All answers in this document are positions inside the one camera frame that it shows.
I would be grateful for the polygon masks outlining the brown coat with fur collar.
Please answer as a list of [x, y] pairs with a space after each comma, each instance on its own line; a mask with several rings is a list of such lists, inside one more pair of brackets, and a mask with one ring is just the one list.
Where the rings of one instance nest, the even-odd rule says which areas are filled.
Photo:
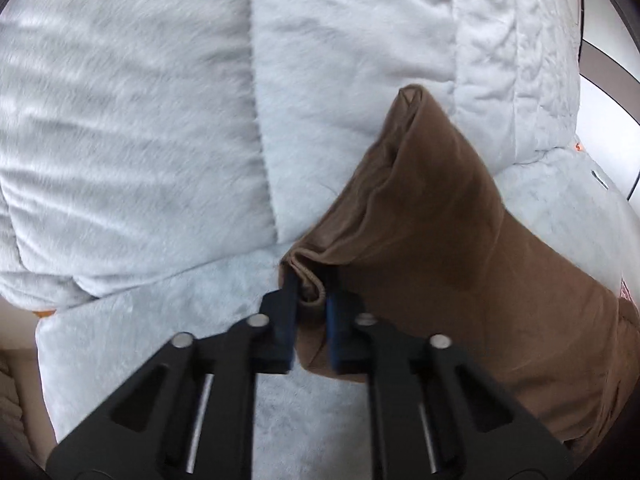
[[336, 269], [367, 310], [460, 344], [577, 457], [639, 418], [639, 313], [522, 226], [426, 89], [402, 88], [340, 197], [283, 257], [297, 354], [326, 360]]

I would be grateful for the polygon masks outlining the grey quilted headboard cushion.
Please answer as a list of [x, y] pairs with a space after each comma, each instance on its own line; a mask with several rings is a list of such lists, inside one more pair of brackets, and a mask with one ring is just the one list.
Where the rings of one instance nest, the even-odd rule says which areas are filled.
[[1, 292], [73, 307], [287, 243], [420, 84], [493, 174], [570, 142], [577, 0], [9, 0]]

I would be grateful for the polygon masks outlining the white wardrobe with brown band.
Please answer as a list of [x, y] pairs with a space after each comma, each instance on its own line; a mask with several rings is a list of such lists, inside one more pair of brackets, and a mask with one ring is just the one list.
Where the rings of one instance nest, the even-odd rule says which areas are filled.
[[626, 200], [639, 193], [639, 48], [613, 0], [582, 0], [577, 135]]

